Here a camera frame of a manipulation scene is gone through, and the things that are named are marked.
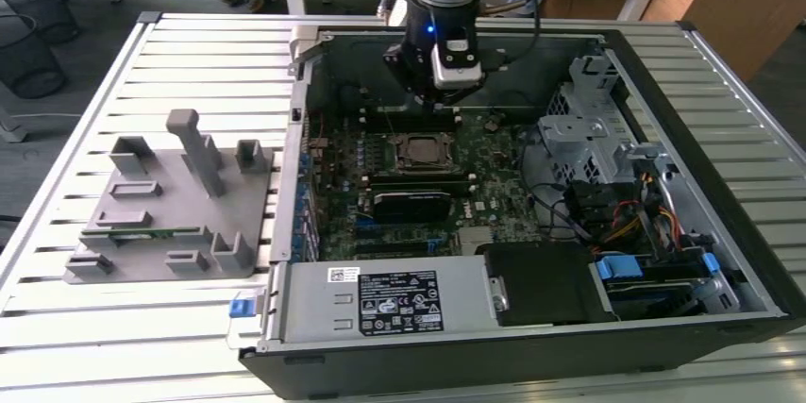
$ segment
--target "motherboard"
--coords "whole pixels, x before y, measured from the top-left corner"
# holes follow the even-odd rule
[[[473,255],[539,241],[519,173],[530,123],[495,109],[313,115],[319,260]]]

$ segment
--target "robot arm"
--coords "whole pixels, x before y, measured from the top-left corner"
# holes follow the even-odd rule
[[[406,36],[385,54],[393,74],[423,102],[450,105],[482,87],[485,74],[506,64],[495,50],[481,50],[481,0],[407,0]]]

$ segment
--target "cpu socket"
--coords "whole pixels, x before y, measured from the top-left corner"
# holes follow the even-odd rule
[[[402,174],[447,174],[454,172],[451,136],[438,134],[398,134],[394,145],[395,169]]]

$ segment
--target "red wire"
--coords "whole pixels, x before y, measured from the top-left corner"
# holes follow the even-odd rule
[[[623,202],[618,202],[618,205],[615,205],[615,210],[614,210],[614,222],[611,224],[611,227],[615,228],[615,224],[618,222],[618,212],[621,211],[621,207],[626,207],[627,205],[635,205],[641,202],[638,202],[637,200],[625,200]]]

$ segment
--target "circuit board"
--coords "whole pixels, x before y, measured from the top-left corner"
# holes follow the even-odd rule
[[[499,126],[501,116],[479,110],[461,110],[457,118],[459,126],[445,133],[445,140],[450,141],[450,160],[471,174],[474,187],[469,196],[451,198],[447,219],[430,224],[377,224],[362,185],[367,173],[394,172],[393,139],[407,131],[371,133],[359,117],[330,122],[341,127],[319,127],[322,135],[311,141],[319,260],[461,255],[458,232],[465,227],[489,227],[491,242],[541,240],[534,201],[522,187],[517,161],[529,126]],[[377,253],[387,244],[398,244],[399,252]]]

